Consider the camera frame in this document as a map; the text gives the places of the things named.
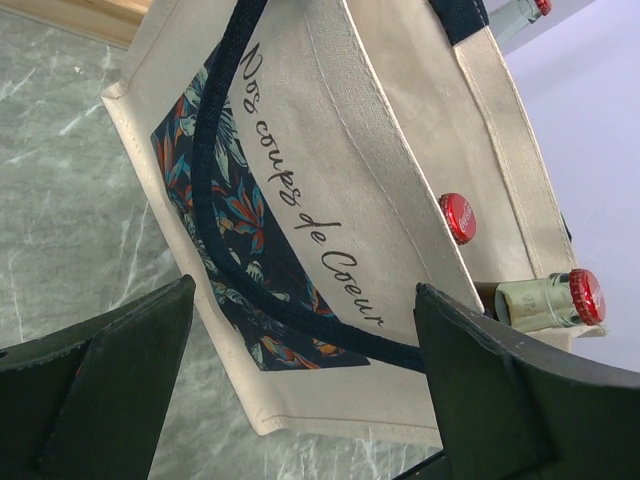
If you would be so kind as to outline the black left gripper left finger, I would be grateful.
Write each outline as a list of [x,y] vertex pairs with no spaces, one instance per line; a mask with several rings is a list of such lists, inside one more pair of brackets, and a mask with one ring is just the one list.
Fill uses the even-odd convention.
[[147,478],[191,330],[194,293],[185,275],[2,349],[2,478]]

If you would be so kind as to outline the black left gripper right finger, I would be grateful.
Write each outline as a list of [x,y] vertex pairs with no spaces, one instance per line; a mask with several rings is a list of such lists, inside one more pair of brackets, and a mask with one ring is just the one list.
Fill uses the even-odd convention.
[[547,345],[428,284],[415,323],[443,444],[422,478],[638,478],[638,373]]

